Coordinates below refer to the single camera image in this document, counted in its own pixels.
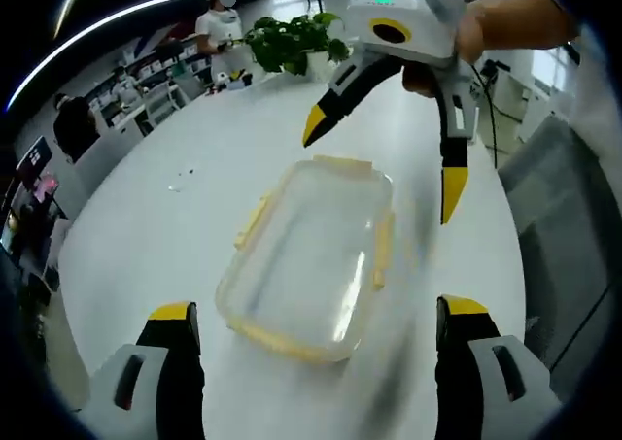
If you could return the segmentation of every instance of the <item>plastic food container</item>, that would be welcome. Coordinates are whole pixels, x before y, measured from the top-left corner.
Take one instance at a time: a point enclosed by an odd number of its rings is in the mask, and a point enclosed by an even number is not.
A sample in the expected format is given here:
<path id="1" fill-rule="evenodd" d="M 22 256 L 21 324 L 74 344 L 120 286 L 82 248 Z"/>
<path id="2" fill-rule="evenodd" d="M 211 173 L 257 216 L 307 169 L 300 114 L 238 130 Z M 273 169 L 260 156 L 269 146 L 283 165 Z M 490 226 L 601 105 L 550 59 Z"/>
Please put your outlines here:
<path id="1" fill-rule="evenodd" d="M 304 360 L 350 357 L 390 265 L 391 199 L 371 162 L 296 163 L 236 238 L 216 292 L 227 325 Z"/>

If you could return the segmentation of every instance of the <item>gray chair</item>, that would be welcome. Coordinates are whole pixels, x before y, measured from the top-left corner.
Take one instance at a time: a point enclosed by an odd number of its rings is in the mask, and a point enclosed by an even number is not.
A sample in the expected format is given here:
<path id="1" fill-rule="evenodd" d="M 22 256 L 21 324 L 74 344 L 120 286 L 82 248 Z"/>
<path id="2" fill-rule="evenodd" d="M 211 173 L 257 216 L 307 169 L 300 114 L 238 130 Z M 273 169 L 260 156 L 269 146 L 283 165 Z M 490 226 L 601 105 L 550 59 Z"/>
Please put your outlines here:
<path id="1" fill-rule="evenodd" d="M 523 259 L 525 344 L 565 401 L 612 321 L 622 283 L 620 212 L 595 155 L 553 116 L 499 174 Z"/>
<path id="2" fill-rule="evenodd" d="M 161 122 L 179 110 L 171 95 L 168 83 L 156 85 L 143 97 L 149 124 L 156 128 Z"/>

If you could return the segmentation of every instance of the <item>white table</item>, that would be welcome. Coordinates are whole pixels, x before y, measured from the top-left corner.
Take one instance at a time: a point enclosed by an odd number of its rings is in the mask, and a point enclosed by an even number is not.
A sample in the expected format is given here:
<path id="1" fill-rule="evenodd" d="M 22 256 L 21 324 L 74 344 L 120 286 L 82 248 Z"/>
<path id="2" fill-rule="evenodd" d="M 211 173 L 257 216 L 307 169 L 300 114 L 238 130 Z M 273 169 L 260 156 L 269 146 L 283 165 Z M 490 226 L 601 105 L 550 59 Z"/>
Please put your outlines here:
<path id="1" fill-rule="evenodd" d="M 127 156 L 88 201 L 64 244 L 67 318 L 92 374 L 134 342 L 149 313 L 198 304 L 207 438 L 433 438 L 435 299 L 488 306 L 501 333 L 523 338 L 518 240 L 481 143 L 451 222 L 440 227 L 439 117 L 433 100 L 390 79 L 312 148 L 302 129 L 323 85 L 273 79 L 199 97 Z M 225 327 L 214 292 L 233 240 L 259 198 L 314 153 L 373 160 L 394 182 L 396 273 L 377 294 L 347 362 L 308 365 Z"/>

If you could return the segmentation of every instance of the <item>person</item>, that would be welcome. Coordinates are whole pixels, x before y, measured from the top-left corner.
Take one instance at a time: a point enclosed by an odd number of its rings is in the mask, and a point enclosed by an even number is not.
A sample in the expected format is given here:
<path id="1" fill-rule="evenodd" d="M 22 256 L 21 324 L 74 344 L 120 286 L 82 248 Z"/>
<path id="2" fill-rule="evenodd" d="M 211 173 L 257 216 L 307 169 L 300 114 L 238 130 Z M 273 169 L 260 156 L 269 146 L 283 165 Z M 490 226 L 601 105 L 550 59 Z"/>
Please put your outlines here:
<path id="1" fill-rule="evenodd" d="M 58 93 L 54 97 L 54 106 L 58 110 L 53 127 L 56 142 L 75 163 L 99 139 L 95 116 L 84 97 L 72 98 Z"/>
<path id="2" fill-rule="evenodd" d="M 122 105 L 130 107 L 143 96 L 143 88 L 122 66 L 115 69 L 115 80 L 112 94 Z"/>
<path id="3" fill-rule="evenodd" d="M 196 43 L 201 53 L 212 57 L 212 80 L 220 73 L 228 76 L 248 69 L 250 60 L 246 47 L 234 47 L 232 41 L 241 40 L 242 22 L 237 12 L 223 6 L 220 0 L 209 0 L 209 10 L 196 20 Z"/>
<path id="4" fill-rule="evenodd" d="M 599 159 L 622 209 L 622 124 L 605 54 L 591 31 L 580 29 L 558 0 L 475 0 L 466 6 L 456 48 L 462 60 L 473 64 L 485 50 L 551 49 L 577 37 L 581 62 L 570 126 Z M 430 78 L 421 65 L 404 66 L 406 90 L 430 96 Z"/>

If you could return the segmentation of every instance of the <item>white shirt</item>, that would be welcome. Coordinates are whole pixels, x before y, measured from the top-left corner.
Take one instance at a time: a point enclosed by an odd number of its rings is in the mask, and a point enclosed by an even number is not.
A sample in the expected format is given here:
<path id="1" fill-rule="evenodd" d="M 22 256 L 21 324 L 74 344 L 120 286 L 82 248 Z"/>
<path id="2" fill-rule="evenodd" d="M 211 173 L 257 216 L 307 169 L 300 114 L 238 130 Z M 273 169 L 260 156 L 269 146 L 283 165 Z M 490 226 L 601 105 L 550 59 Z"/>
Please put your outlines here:
<path id="1" fill-rule="evenodd" d="M 605 54 L 585 27 L 577 43 L 581 64 L 570 127 L 598 158 L 622 214 L 622 119 L 606 74 Z"/>
<path id="2" fill-rule="evenodd" d="M 210 10 L 196 20 L 195 32 L 209 35 L 209 43 L 217 47 L 231 40 L 242 38 L 242 22 L 235 10 Z"/>
<path id="3" fill-rule="evenodd" d="M 131 76 L 126 76 L 120 82 L 115 84 L 112 94 L 124 105 L 131 105 L 140 98 L 140 93 L 138 92 L 138 81 Z"/>
<path id="4" fill-rule="evenodd" d="M 235 10 L 210 10 L 196 20 L 195 32 L 198 35 L 209 36 L 208 42 L 212 47 L 231 40 L 240 40 L 242 22 Z M 214 82 L 220 73 L 230 75 L 234 71 L 249 69 L 252 59 L 248 46 L 235 46 L 227 52 L 212 55 L 212 79 Z"/>

